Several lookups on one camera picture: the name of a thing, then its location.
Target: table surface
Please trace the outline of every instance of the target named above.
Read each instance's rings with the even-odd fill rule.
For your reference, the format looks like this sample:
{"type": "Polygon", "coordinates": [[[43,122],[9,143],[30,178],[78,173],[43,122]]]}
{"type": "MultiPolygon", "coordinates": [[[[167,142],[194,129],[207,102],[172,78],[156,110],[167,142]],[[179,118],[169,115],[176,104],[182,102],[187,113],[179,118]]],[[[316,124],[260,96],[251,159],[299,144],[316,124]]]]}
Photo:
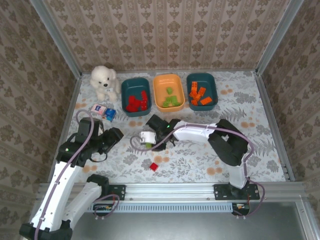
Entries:
{"type": "MultiPolygon", "coordinates": [[[[207,72],[214,76],[218,104],[211,111],[192,111],[187,99],[186,78],[190,72],[176,72],[182,82],[186,97],[184,109],[178,112],[159,112],[153,96],[152,81],[155,76],[164,73],[120,73],[120,82],[126,79],[143,77],[149,80],[152,94],[150,114],[142,117],[128,117],[121,107],[121,96],[118,102],[111,103],[106,99],[100,104],[116,110],[112,122],[103,119],[104,129],[119,128],[124,137],[108,153],[106,161],[93,163],[87,161],[76,182],[85,182],[91,174],[99,174],[109,178],[111,183],[211,183],[228,182],[229,173],[225,164],[218,158],[209,143],[196,141],[178,141],[176,146],[167,144],[167,149],[160,152],[139,152],[129,142],[131,136],[142,130],[149,130],[146,122],[153,114],[167,120],[177,118],[190,123],[211,124],[220,119],[227,119],[254,144],[254,155],[247,161],[248,175],[259,182],[283,182],[284,172],[271,134],[263,103],[251,71],[207,72]],[[151,163],[157,163],[156,172],[149,169],[151,163]]],[[[78,131],[75,119],[79,109],[90,110],[98,103],[96,93],[91,87],[90,75],[82,76],[82,84],[73,112],[68,136],[78,131]]],[[[92,113],[95,118],[101,116],[92,113]]],[[[94,160],[101,161],[104,155],[95,154],[94,160]]]]}

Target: gray floor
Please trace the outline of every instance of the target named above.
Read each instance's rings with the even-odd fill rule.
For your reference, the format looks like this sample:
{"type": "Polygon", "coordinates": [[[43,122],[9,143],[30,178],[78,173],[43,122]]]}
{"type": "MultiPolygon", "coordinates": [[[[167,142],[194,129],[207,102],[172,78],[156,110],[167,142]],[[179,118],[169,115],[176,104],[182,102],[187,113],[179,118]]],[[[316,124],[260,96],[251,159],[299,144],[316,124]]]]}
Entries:
{"type": "Polygon", "coordinates": [[[72,240],[305,240],[291,203],[264,203],[255,215],[230,213],[115,213],[95,220],[85,213],[72,240]]]}

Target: white teddy bear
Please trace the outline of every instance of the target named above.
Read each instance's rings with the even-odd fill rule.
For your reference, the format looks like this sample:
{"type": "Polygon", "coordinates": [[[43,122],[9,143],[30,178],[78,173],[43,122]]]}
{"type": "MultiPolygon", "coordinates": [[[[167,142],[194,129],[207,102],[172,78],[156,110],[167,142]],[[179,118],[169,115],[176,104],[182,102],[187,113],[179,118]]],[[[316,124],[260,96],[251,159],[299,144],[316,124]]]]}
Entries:
{"type": "Polygon", "coordinates": [[[109,96],[110,102],[115,103],[117,101],[117,94],[121,90],[115,70],[105,66],[96,66],[91,72],[90,84],[95,89],[96,96],[100,102],[105,100],[106,94],[109,96]]]}

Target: orange tray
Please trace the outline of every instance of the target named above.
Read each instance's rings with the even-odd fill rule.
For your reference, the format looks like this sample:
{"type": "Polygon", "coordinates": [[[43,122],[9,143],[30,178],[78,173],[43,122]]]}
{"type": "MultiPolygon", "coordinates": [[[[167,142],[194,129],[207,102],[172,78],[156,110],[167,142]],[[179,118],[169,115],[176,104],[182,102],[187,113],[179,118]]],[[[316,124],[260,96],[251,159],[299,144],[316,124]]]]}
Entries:
{"type": "Polygon", "coordinates": [[[155,104],[160,112],[177,112],[184,108],[185,94],[182,88],[180,77],[176,74],[164,74],[156,76],[153,79],[153,93],[155,98],[155,104]],[[167,88],[172,88],[171,95],[167,93],[167,88]],[[166,101],[166,97],[176,96],[180,106],[162,107],[166,101]]]}

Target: patterned wallpaper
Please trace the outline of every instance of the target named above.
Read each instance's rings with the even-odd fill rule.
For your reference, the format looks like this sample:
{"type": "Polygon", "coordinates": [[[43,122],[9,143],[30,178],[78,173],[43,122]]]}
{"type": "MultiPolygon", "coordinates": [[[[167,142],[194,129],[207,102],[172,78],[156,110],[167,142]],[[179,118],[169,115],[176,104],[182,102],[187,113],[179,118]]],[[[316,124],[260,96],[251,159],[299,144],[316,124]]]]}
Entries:
{"type": "Polygon", "coordinates": [[[29,1],[0,1],[0,239],[18,238],[46,182],[75,78],[29,1]]]}
{"type": "Polygon", "coordinates": [[[305,0],[263,73],[296,179],[320,219],[320,0],[305,0]]]}
{"type": "Polygon", "coordinates": [[[83,72],[253,69],[290,0],[44,0],[83,72]]]}

